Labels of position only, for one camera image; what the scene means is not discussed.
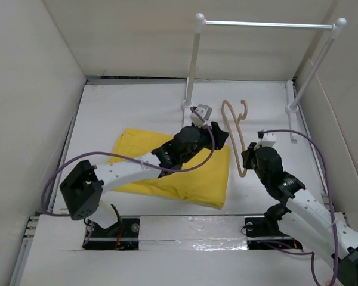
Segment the yellow trousers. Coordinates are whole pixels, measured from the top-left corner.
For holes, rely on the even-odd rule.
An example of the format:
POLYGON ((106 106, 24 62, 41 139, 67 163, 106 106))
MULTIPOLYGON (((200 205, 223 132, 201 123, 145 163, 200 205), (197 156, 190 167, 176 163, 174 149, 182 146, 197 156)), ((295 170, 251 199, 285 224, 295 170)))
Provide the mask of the yellow trousers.
MULTIPOLYGON (((172 135, 127 128, 112 152, 139 157, 172 139, 172 135)), ((231 151, 229 146, 214 151, 202 167, 159 179, 145 179, 114 189, 118 192, 173 198, 221 209, 226 200, 231 151)))

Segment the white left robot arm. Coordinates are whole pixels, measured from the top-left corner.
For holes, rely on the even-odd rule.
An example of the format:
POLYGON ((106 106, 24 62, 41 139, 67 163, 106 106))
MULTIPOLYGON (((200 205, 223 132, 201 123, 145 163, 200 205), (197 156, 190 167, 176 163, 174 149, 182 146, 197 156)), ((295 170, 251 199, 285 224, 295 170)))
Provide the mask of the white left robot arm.
POLYGON ((117 235, 121 230, 119 212, 111 205, 110 214, 106 214, 106 208, 100 204, 103 194, 143 179, 190 172, 189 168, 183 168, 183 164, 203 149, 222 149, 228 137, 229 133, 221 130, 217 122, 203 127, 191 124, 183 127, 168 142, 142 156, 122 156, 119 163, 97 166, 89 160, 80 161, 60 184, 69 217, 74 221, 89 219, 106 235, 117 235))

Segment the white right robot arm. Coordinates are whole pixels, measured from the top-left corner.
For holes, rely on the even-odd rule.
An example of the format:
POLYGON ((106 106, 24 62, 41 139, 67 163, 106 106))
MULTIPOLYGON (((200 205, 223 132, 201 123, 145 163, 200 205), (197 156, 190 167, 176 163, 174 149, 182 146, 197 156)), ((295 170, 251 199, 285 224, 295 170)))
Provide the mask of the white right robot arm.
POLYGON ((332 220, 330 211, 305 185, 284 171, 274 148, 253 142, 242 158, 243 167, 253 170, 278 201, 264 214, 265 230, 295 238, 323 259, 342 285, 358 285, 358 232, 341 220, 332 220))

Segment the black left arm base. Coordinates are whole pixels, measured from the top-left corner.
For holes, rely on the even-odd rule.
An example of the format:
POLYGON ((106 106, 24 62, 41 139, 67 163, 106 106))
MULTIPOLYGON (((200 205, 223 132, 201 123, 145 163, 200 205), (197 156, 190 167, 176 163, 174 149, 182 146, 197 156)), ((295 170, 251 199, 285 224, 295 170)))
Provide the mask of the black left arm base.
POLYGON ((118 216, 121 222, 109 229, 101 228, 89 219, 84 220, 87 228, 82 248, 92 251, 136 251, 139 250, 140 217, 118 216))

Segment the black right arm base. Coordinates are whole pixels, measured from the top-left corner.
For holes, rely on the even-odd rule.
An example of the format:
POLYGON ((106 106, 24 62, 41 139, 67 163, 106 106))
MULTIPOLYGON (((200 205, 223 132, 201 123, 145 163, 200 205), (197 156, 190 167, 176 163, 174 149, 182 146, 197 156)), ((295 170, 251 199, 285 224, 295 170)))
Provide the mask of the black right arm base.
POLYGON ((303 250, 299 241, 279 229, 278 222, 287 213, 286 207, 276 204, 262 215, 245 216, 240 232, 247 237, 248 250, 303 250))

